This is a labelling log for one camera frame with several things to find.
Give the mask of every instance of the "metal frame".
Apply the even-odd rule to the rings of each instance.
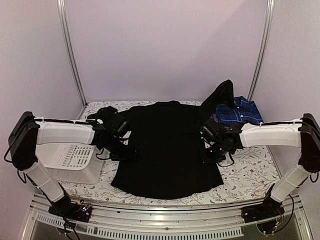
[[[303,240],[312,240],[308,220],[299,196],[294,195],[293,199],[300,235]],[[228,239],[242,236],[242,227],[256,224],[255,222],[244,222],[241,217],[241,208],[260,202],[261,200],[242,202],[229,204],[229,206],[225,204],[180,207],[140,205],[138,209],[132,204],[103,202],[98,205],[94,203],[89,223],[76,222],[76,230],[79,234],[107,239]],[[62,228],[63,219],[49,214],[49,205],[43,195],[37,193],[34,195],[30,204],[30,214],[23,240],[30,239],[36,221]],[[285,215],[290,215],[291,199],[287,198],[283,201],[283,206]]]
[[[266,6],[264,29],[263,29],[263,35],[262,35],[262,40],[261,40],[261,45],[260,45],[260,51],[259,51],[259,55],[258,55],[258,60],[255,65],[255,70],[254,70],[251,86],[249,89],[249,94],[247,97],[247,99],[249,101],[253,100],[254,95],[255,95],[255,91],[257,88],[258,79],[259,79],[259,75],[261,72],[261,67],[262,67],[262,63],[264,60],[264,56],[265,56],[265,52],[266,52],[266,48],[267,48],[267,43],[268,43],[268,39],[269,39],[272,17],[274,14],[274,5],[275,5],[275,0],[268,0],[267,6]]]
[[[78,68],[77,68],[77,64],[76,64],[76,59],[75,59],[74,51],[72,48],[70,31],[69,31],[69,26],[68,26],[68,21],[67,21],[65,0],[57,0],[57,4],[58,4],[58,11],[59,11],[59,17],[60,17],[60,22],[61,22],[63,38],[64,38],[65,47],[66,47],[66,51],[68,54],[75,86],[78,91],[79,98],[80,98],[82,105],[86,106],[88,103],[86,100],[84,89],[83,89],[81,81],[80,81]]]

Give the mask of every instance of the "folded shirt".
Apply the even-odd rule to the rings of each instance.
[[[243,96],[238,96],[233,99],[234,108],[229,107],[227,104],[219,104],[215,113],[211,118],[217,123],[226,126],[232,126],[236,123],[261,123],[263,119],[254,101],[248,101]]]

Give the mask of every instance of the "white wall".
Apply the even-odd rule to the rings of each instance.
[[[24,111],[74,119],[81,104],[71,74],[56,0],[0,2],[0,156]],[[34,188],[0,160],[0,239],[19,239]]]
[[[88,102],[204,100],[226,79],[248,94],[266,0],[66,1]]]
[[[265,121],[292,120],[312,113],[320,123],[320,0],[277,0],[270,38],[254,100]],[[273,147],[282,172],[298,149]],[[314,239],[320,239],[320,186],[299,189]]]

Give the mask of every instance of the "patterned fabric surface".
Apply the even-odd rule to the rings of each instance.
[[[81,119],[97,112],[100,108],[112,106],[119,111],[133,106],[144,106],[154,101],[103,101],[91,102],[86,107]],[[199,101],[181,101],[182,104],[200,105]],[[230,159],[223,161],[222,166],[230,164]],[[233,158],[235,164],[219,167],[224,185],[207,192],[195,193],[189,197],[174,200],[152,199],[123,192],[110,184],[117,172],[118,162],[106,160],[100,173],[100,179],[95,185],[72,182],[61,182],[69,195],[91,199],[98,202],[117,202],[139,205],[209,205],[235,203],[247,200],[261,199],[269,187],[279,180],[279,174],[274,161],[265,146],[255,146],[238,150]]]
[[[211,118],[217,123],[229,127],[236,123],[253,122],[258,124],[263,122],[254,101],[248,101],[243,96],[237,96],[233,101],[234,109],[226,104],[219,104]]]

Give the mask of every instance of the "shirt collar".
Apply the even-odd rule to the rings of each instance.
[[[238,96],[234,98],[234,104],[238,107],[241,107],[243,109],[250,109],[250,103],[247,99],[245,99],[243,96]]]

